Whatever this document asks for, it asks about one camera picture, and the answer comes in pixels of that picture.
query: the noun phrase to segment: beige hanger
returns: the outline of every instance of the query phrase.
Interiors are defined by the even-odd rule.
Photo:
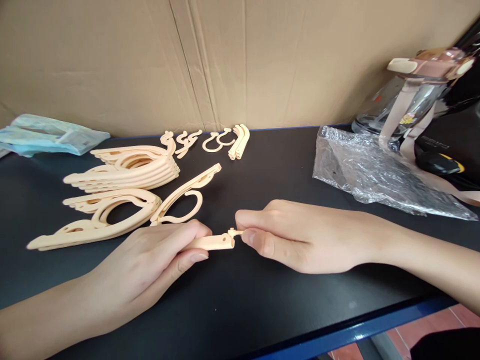
[[[171,156],[167,159],[162,159],[162,161],[153,161],[145,165],[145,167],[148,166],[148,169],[150,171],[139,171],[141,168],[133,168],[133,169],[127,169],[123,171],[117,171],[117,173],[120,173],[122,176],[116,176],[114,177],[113,175],[108,176],[108,174],[105,175],[105,179],[101,180],[84,180],[84,181],[78,181],[75,180],[78,178],[78,176],[67,176],[67,181],[70,181],[73,178],[72,182],[68,182],[68,184],[75,184],[75,185],[82,185],[82,186],[93,186],[93,185],[103,185],[103,184],[121,184],[125,182],[134,182],[134,181],[142,181],[142,180],[147,180],[149,178],[156,177],[159,174],[163,173],[173,173],[173,172],[179,172],[180,169],[178,169],[177,164],[173,160]]]
[[[167,167],[174,173],[180,172],[180,169],[178,168],[173,158],[171,156],[165,156],[164,158],[160,158],[158,160],[147,163],[144,166],[133,169],[100,172],[87,171],[80,174],[73,173],[66,176],[63,179],[63,182],[66,184],[85,183],[85,185],[87,185],[93,183],[104,183],[112,180],[128,181],[129,179],[138,178],[141,175],[156,174],[158,171],[162,171],[165,167]]]
[[[208,153],[216,153],[217,151],[220,151],[224,146],[222,144],[220,144],[217,148],[215,149],[209,149],[207,148],[207,144],[208,142],[212,141],[213,139],[217,138],[218,139],[218,136],[219,136],[219,133],[218,132],[211,132],[210,133],[210,137],[205,140],[203,142],[203,144],[201,145],[201,147],[203,148],[203,150],[205,150],[206,152]]]
[[[234,236],[241,235],[243,230],[235,230],[233,227],[222,235],[204,236],[194,239],[185,246],[181,251],[188,249],[204,249],[204,250],[225,250],[235,247]]]
[[[165,221],[169,221],[171,223],[182,223],[193,217],[198,210],[200,209],[200,206],[202,206],[202,196],[199,191],[195,191],[192,189],[200,189],[203,188],[205,185],[207,185],[210,180],[214,177],[216,173],[218,173],[222,167],[220,166],[219,163],[213,165],[211,168],[208,170],[202,172],[200,175],[194,177],[192,180],[186,182],[182,186],[180,186],[177,190],[172,192],[169,197],[165,199],[165,201],[158,207],[158,209],[155,211],[155,213],[151,216],[150,221],[151,224],[150,226],[155,226],[158,224],[162,224]],[[177,218],[173,216],[165,216],[167,211],[170,209],[172,204],[177,201],[183,194],[186,196],[188,195],[196,195],[197,197],[197,204],[193,208],[192,211],[190,211],[187,215]]]
[[[70,174],[63,182],[86,193],[157,188],[178,177],[180,172],[175,160],[169,155],[173,150],[172,141],[173,133],[170,131],[163,138],[169,147],[167,150],[147,145],[94,150],[94,155],[106,165],[96,166],[81,174]]]
[[[220,141],[220,138],[221,138],[222,136],[228,134],[228,133],[231,133],[231,132],[232,132],[232,129],[229,128],[229,127],[225,127],[225,128],[223,128],[223,131],[224,131],[224,132],[222,132],[220,135],[218,135],[218,136],[216,137],[216,142],[219,143],[220,145],[223,145],[223,146],[233,145],[233,144],[235,143],[235,140],[236,140],[236,139],[233,139],[233,140],[230,141],[230,142],[221,142],[221,141]]]
[[[140,207],[140,211],[123,221],[110,225],[107,217],[112,209],[128,202]],[[161,203],[162,200],[155,194],[137,188],[65,199],[64,205],[83,213],[93,214],[92,219],[74,221],[53,235],[39,236],[32,240],[26,248],[41,251],[52,250],[115,238],[147,222]]]
[[[235,143],[231,146],[230,150],[228,150],[228,157],[230,157],[231,160],[235,160],[237,158],[237,149],[242,142],[242,139],[245,135],[244,130],[240,127],[240,125],[235,125],[235,128],[233,129],[233,132],[237,134],[237,139],[235,140]]]
[[[180,135],[176,137],[176,142],[182,145],[188,144],[189,140],[186,138],[187,137],[187,132],[184,131]]]
[[[245,147],[247,146],[247,143],[249,142],[249,139],[250,139],[249,129],[243,124],[240,124],[240,127],[243,130],[243,137],[241,138],[240,144],[235,150],[235,155],[237,159],[242,158],[242,155],[244,154],[244,151],[245,151]]]
[[[165,131],[165,134],[160,136],[160,142],[162,145],[166,146],[168,154],[173,156],[177,149],[177,143],[175,142],[173,131]]]
[[[177,136],[177,139],[178,139],[180,136],[185,137],[185,134],[186,134],[186,133],[187,133],[187,132],[184,131],[182,135]],[[187,152],[188,152],[189,149],[193,146],[193,144],[195,144],[195,142],[196,142],[197,139],[198,139],[198,136],[199,136],[201,133],[202,133],[202,130],[200,129],[200,130],[198,130],[197,132],[194,132],[194,133],[191,133],[190,135],[188,135],[188,137],[187,137],[188,142],[187,142],[187,143],[184,142],[185,140],[181,140],[182,142],[184,142],[185,145],[184,145],[181,149],[175,151],[175,154],[177,154],[177,157],[176,157],[177,159],[181,159],[181,158],[183,158],[183,157],[187,154]]]
[[[98,193],[104,192],[114,189],[128,189],[128,188],[137,188],[137,189],[144,189],[144,190],[151,190],[163,186],[173,179],[177,178],[178,174],[166,173],[161,174],[155,178],[149,178],[144,181],[137,181],[137,182],[125,182],[121,184],[98,184],[93,186],[76,186],[81,190],[84,190],[86,193]]]

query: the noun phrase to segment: blue plastic bag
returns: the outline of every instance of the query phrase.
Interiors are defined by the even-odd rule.
[[[23,114],[0,129],[0,149],[31,158],[37,153],[83,155],[110,137],[108,132],[89,129],[49,117]]]

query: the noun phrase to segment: cardboard seam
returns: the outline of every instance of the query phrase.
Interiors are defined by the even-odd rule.
[[[12,114],[15,118],[18,116],[18,114],[13,111],[7,104],[5,104],[3,101],[0,100],[0,107],[4,108],[6,112]]]
[[[296,41],[296,46],[295,46],[295,71],[293,72],[293,77],[291,79],[290,91],[288,92],[288,100],[286,101],[285,115],[284,115],[283,120],[280,124],[281,127],[284,127],[285,123],[287,122],[287,115],[289,113],[289,108],[290,108],[290,99],[292,97],[292,91],[294,89],[295,79],[297,78],[297,69],[299,68],[297,58],[298,58],[299,47],[300,47],[300,38],[302,37],[302,33],[304,32],[304,24],[305,24],[306,14],[307,14],[307,10],[305,9],[303,11],[303,18],[301,19],[300,33],[298,34],[298,39]]]
[[[247,86],[249,85],[247,76],[247,0],[243,0],[243,45],[244,45],[244,50],[243,53],[245,54],[245,119],[243,119],[243,123],[248,126],[248,119],[247,119],[247,114],[248,114],[248,91],[247,91]]]
[[[172,8],[172,1],[171,0],[168,0],[168,5],[170,6],[171,16],[173,18],[173,23],[175,24],[175,30],[176,30],[176,33],[178,35],[178,39],[179,39],[179,42],[180,42],[181,52],[182,52],[182,55],[183,55],[183,59],[185,60],[186,69],[188,71],[188,77],[190,79],[190,84],[189,85],[191,85],[191,87],[193,89],[193,95],[195,96],[196,108],[198,110],[199,118],[200,118],[201,124],[203,126],[203,131],[205,132],[205,131],[207,131],[207,128],[205,126],[205,120],[204,120],[204,117],[202,115],[202,111],[200,109],[200,104],[199,104],[199,99],[198,99],[198,96],[197,96],[197,91],[195,89],[194,82],[192,80],[192,74],[190,72],[189,62],[187,61],[187,55],[185,54],[184,43],[182,42],[182,38],[180,37],[179,26],[177,24],[177,19],[175,18],[174,9]]]
[[[175,86],[176,95],[177,95],[180,103],[182,104],[182,103],[183,103],[182,96],[180,95],[177,82],[175,81],[175,78],[174,78],[173,75],[172,75],[172,68],[170,67],[170,62],[168,61],[167,56],[165,55],[165,49],[164,49],[164,47],[162,46],[162,41],[161,41],[161,39],[159,38],[158,29],[156,28],[156,26],[155,26],[155,24],[154,24],[154,20],[153,20],[153,18],[152,18],[152,11],[150,10],[150,7],[149,7],[149,5],[147,4],[147,1],[146,1],[146,0],[143,0],[143,6],[145,7],[146,12],[147,12],[147,14],[148,14],[148,19],[150,20],[150,26],[151,26],[152,30],[154,31],[154,33],[155,33],[155,37],[156,37],[158,46],[160,47],[160,50],[161,50],[161,52],[162,52],[162,54],[163,54],[163,57],[164,57],[164,59],[165,59],[165,62],[168,64],[168,68],[170,69],[169,74],[170,74],[170,76],[172,77],[173,84],[174,84],[174,86]]]
[[[208,98],[210,100],[211,111],[213,113],[213,120],[215,121],[216,129],[220,130],[221,124],[220,124],[220,119],[217,113],[217,104],[215,101],[215,93],[213,90],[212,77],[210,76],[209,61],[207,57],[207,49],[205,47],[205,37],[202,31],[200,15],[197,7],[194,6],[194,9],[193,9],[190,0],[186,0],[186,1],[187,1],[188,17],[192,24],[195,44],[200,54],[200,65],[203,70],[203,75],[205,78],[206,89],[208,91]]]

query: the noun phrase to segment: black table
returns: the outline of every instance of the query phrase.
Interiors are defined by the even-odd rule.
[[[153,192],[165,199],[181,184],[220,163],[221,172],[200,190],[203,205],[196,215],[214,234],[235,226],[238,209],[259,210],[272,199],[287,199],[373,213],[480,251],[478,222],[413,216],[380,204],[361,204],[312,178],[317,130],[253,131],[243,158],[236,161],[228,158],[226,149],[203,151],[201,144],[209,136],[203,134],[177,160],[179,178]],[[158,137],[110,139],[99,148],[139,144],[160,146],[160,141]],[[63,199],[84,195],[63,184],[62,178],[99,164],[90,154],[43,153],[33,158],[10,154],[0,159],[0,308],[85,274],[124,240],[122,236],[46,252],[25,249],[39,235],[89,218],[62,205]],[[169,214],[182,216],[195,201],[194,196],[184,197]],[[135,211],[132,204],[121,205],[109,220],[119,221]],[[250,358],[442,296],[433,286],[393,266],[364,264],[343,274],[306,275],[262,258],[237,241],[234,250],[211,251],[208,261],[196,264],[138,318],[55,358]]]

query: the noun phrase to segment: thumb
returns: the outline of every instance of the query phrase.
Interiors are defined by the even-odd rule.
[[[203,249],[191,249],[179,253],[173,258],[170,264],[160,274],[160,276],[142,293],[142,297],[151,301],[153,306],[167,289],[177,280],[184,272],[190,269],[193,264],[201,262],[209,258],[209,253]]]
[[[261,256],[276,260],[298,272],[306,272],[308,244],[287,240],[256,228],[246,229],[241,239]]]

